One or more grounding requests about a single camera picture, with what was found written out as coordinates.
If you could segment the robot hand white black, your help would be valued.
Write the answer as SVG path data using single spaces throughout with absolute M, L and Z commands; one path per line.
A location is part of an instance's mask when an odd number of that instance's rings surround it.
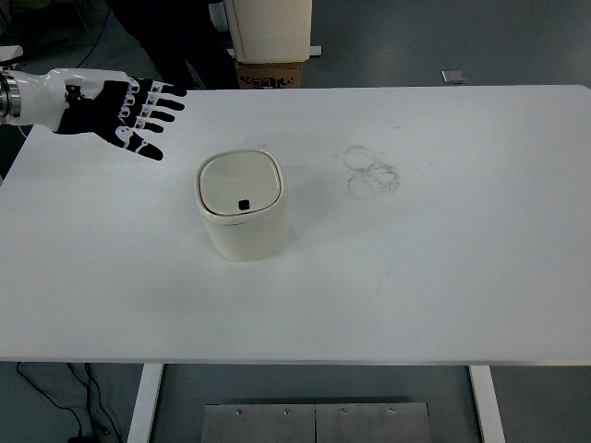
M 185 109 L 187 90 L 122 71 L 57 68 L 43 75 L 11 74 L 20 94 L 20 125 L 59 135 L 94 134 L 122 150 L 160 161 L 163 152 L 138 132 L 161 134 Z

